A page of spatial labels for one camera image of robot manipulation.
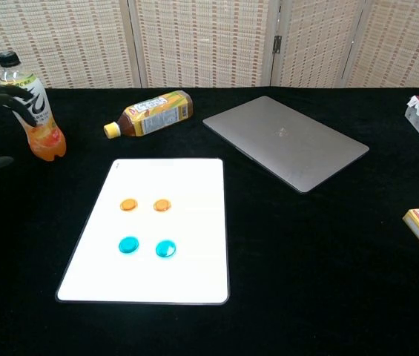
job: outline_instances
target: white board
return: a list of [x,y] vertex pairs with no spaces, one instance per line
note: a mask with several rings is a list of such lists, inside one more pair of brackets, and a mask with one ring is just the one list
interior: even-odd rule
[[[123,211],[125,199],[137,208]],[[159,212],[154,203],[171,202]],[[138,239],[124,254],[120,241]],[[168,258],[162,240],[176,244]],[[118,159],[71,257],[58,301],[222,304],[228,299],[220,159]]]

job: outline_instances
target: woven folding screen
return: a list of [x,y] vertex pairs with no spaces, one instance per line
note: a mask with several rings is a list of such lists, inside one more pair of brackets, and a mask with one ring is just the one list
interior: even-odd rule
[[0,0],[0,51],[10,49],[49,88],[135,84],[119,0]]
[[419,0],[376,0],[349,87],[419,87]]
[[269,2],[136,0],[148,86],[260,85]]
[[281,16],[288,16],[288,26],[280,29],[282,52],[272,83],[333,88],[346,64],[359,6],[360,0],[285,1]]

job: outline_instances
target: orange liquid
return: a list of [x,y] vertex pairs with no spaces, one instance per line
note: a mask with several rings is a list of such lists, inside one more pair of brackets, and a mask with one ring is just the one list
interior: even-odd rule
[[46,124],[35,128],[23,122],[22,124],[31,151],[37,157],[51,162],[56,156],[63,157],[66,154],[66,139],[53,117],[50,117]]

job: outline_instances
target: yellow bottle cap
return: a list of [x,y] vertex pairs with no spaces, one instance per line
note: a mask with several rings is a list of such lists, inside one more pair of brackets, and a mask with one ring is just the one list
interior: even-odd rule
[[121,135],[120,127],[117,125],[116,122],[111,122],[110,124],[104,126],[104,132],[105,136],[107,136],[108,139],[114,139]]

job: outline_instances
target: orange juice bottle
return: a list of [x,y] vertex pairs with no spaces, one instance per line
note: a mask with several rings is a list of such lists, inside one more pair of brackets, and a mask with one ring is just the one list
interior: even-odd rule
[[30,112],[36,121],[36,127],[27,124],[17,113],[13,112],[22,124],[31,151],[45,161],[53,161],[55,156],[66,153],[66,139],[54,122],[53,113],[49,106],[41,81],[34,74],[26,71],[18,56],[12,50],[0,52],[1,85],[18,85],[33,94],[27,102],[16,97]]

